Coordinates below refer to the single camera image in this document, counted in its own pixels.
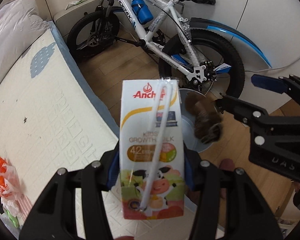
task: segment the bicycle frame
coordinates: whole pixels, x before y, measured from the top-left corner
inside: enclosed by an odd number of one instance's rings
[[[206,77],[204,76],[204,70],[205,66],[200,66],[198,56],[196,51],[194,50],[194,47],[191,45],[191,40],[188,39],[182,29],[182,21],[183,18],[181,15],[175,10],[174,6],[178,2],[177,0],[170,0],[169,2],[165,0],[147,0],[153,5],[157,6],[159,9],[165,11],[161,12],[157,18],[153,21],[151,26],[149,27],[149,32],[146,33],[144,27],[139,23],[137,16],[133,12],[132,6],[130,5],[130,2],[128,0],[117,0],[120,6],[122,7],[123,11],[125,12],[127,18],[130,20],[134,30],[136,31],[137,35],[141,40],[144,40],[146,42],[146,46],[153,51],[156,55],[158,55],[160,58],[165,60],[168,64],[170,64],[173,68],[181,71],[188,80],[198,80],[200,82],[206,81]],[[183,65],[181,65],[178,61],[176,61],[174,58],[168,56],[167,54],[162,52],[163,46],[152,42],[152,37],[154,36],[154,33],[159,29],[160,25],[164,22],[164,20],[168,17],[168,13],[171,13],[172,18],[176,22],[178,26],[176,26],[178,35],[180,37],[181,42],[185,46],[185,49],[189,55],[190,61],[192,63],[192,66],[194,67],[194,72],[191,73],[189,70],[187,70]]]

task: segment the milk carton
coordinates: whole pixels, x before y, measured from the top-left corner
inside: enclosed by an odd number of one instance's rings
[[[156,91],[161,80],[123,81],[120,124],[120,176],[123,215],[125,219],[163,219],[183,215],[184,209],[184,149],[178,81],[170,80],[172,96],[160,161],[153,181],[147,208],[140,210],[152,163],[166,88]],[[161,101],[156,113],[155,129],[147,130],[154,98]]]

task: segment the blue fender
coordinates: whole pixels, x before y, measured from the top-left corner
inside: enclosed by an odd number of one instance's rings
[[[207,29],[212,31],[221,31],[223,33],[228,33],[229,35],[232,35],[239,40],[243,41],[244,43],[248,44],[251,48],[253,48],[263,59],[267,64],[272,68],[269,60],[266,58],[266,56],[262,53],[262,51],[258,48],[256,44],[254,44],[248,37],[240,33],[239,31],[224,25],[222,23],[218,23],[211,20],[201,19],[201,18],[191,18],[190,20],[190,28],[193,29]]]

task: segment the cartoon cow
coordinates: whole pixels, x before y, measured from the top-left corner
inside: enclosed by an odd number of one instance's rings
[[[164,174],[170,171],[170,169],[170,167],[162,167],[158,170],[157,179],[154,180],[152,184],[148,206],[144,211],[144,214],[147,217],[151,217],[153,211],[169,208],[166,196],[177,186],[175,183],[170,186],[169,181],[164,177]],[[137,170],[133,172],[133,175],[143,177],[141,187],[139,186],[139,183],[134,184],[136,189],[143,195],[149,174],[145,170]]]

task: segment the brown plush toy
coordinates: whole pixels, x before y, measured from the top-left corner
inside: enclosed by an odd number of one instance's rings
[[[190,114],[196,117],[194,135],[202,143],[211,143],[220,139],[222,118],[209,98],[196,92],[190,92],[186,97],[185,107]]]

